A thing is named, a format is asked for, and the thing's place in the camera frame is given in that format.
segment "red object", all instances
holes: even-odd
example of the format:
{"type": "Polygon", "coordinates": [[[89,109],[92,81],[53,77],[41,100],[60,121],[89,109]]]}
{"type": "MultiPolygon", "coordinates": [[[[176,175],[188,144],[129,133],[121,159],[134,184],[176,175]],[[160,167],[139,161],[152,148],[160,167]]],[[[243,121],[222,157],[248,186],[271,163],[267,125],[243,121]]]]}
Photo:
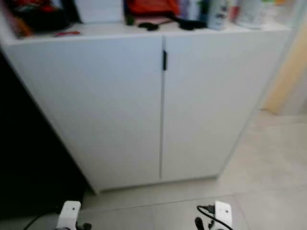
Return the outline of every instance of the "red object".
{"type": "Polygon", "coordinates": [[[16,4],[18,6],[24,6],[24,5],[28,5],[28,4],[46,4],[49,3],[50,1],[48,0],[17,0],[16,4]]]}
{"type": "Polygon", "coordinates": [[[231,22],[233,22],[236,19],[236,17],[239,14],[239,11],[240,11],[240,7],[238,7],[238,6],[233,6],[233,7],[230,8],[230,10],[229,10],[229,20],[231,22]]]}
{"type": "Polygon", "coordinates": [[[44,11],[44,12],[53,12],[55,11],[56,9],[52,6],[42,6],[41,8],[41,11],[44,11]]]}
{"type": "Polygon", "coordinates": [[[160,14],[172,12],[179,14],[177,0],[128,0],[129,10],[134,14],[160,14]]]}
{"type": "Polygon", "coordinates": [[[70,35],[80,35],[81,33],[79,31],[70,31],[70,32],[58,32],[54,33],[55,37],[59,36],[70,36],[70,35]]]}

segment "cabinet door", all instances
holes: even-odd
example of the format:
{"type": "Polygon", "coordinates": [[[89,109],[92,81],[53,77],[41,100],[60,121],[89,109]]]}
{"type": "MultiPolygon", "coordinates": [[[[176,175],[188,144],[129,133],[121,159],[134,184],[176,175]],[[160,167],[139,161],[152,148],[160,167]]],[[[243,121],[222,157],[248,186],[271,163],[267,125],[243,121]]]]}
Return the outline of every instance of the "cabinet door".
{"type": "Polygon", "coordinates": [[[289,31],[167,36],[163,180],[217,175],[289,31]]]}
{"type": "Polygon", "coordinates": [[[161,36],[26,44],[9,56],[94,190],[159,180],[161,36]]]}

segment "plastic container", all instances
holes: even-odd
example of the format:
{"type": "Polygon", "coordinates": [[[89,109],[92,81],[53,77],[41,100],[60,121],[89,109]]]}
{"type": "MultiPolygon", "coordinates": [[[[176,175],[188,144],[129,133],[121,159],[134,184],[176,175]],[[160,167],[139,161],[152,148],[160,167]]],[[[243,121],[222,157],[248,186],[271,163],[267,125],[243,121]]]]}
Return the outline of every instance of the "plastic container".
{"type": "Polygon", "coordinates": [[[211,0],[207,26],[214,30],[225,29],[225,21],[227,20],[229,3],[227,0],[211,0]]]}
{"type": "Polygon", "coordinates": [[[276,0],[266,0],[264,2],[264,23],[273,22],[278,15],[280,5],[277,5],[276,0]]]}
{"type": "Polygon", "coordinates": [[[265,17],[265,2],[263,0],[241,0],[240,12],[235,22],[250,29],[261,29],[265,17]]]}
{"type": "Polygon", "coordinates": [[[83,23],[123,21],[123,0],[75,0],[83,23]]]}
{"type": "Polygon", "coordinates": [[[189,0],[188,20],[199,20],[201,4],[199,0],[189,0]]]}
{"type": "Polygon", "coordinates": [[[210,7],[210,0],[202,0],[200,21],[202,21],[204,23],[208,22],[209,7],[210,7]]]}
{"type": "Polygon", "coordinates": [[[189,0],[179,0],[178,2],[180,10],[179,18],[187,20],[189,15],[189,0]]]}

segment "white wall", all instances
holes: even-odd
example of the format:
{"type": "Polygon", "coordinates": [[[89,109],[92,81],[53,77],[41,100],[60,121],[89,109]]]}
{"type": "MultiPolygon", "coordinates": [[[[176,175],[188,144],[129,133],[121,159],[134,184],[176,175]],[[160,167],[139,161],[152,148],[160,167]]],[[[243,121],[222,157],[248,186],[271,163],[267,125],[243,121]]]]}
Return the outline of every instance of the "white wall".
{"type": "Polygon", "coordinates": [[[307,115],[307,68],[281,109],[281,115],[301,114],[307,115]]]}
{"type": "Polygon", "coordinates": [[[290,95],[296,92],[296,87],[302,84],[301,78],[307,69],[307,6],[302,12],[302,24],[289,53],[279,69],[276,81],[268,94],[262,109],[281,115],[290,95]]]}

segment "orange item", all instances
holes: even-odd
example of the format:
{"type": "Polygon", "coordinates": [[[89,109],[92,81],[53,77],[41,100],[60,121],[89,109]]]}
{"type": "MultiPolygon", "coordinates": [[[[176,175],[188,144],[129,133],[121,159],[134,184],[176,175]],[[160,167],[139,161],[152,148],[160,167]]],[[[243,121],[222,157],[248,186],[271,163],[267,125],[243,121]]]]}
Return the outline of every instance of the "orange item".
{"type": "Polygon", "coordinates": [[[177,0],[128,0],[129,10],[134,14],[160,14],[172,12],[179,14],[177,0]]]}
{"type": "Polygon", "coordinates": [[[286,1],[285,0],[275,0],[276,5],[283,5],[286,1]]]}
{"type": "Polygon", "coordinates": [[[33,34],[31,28],[23,21],[23,19],[14,17],[15,22],[20,30],[21,35],[28,37],[33,34]]]}

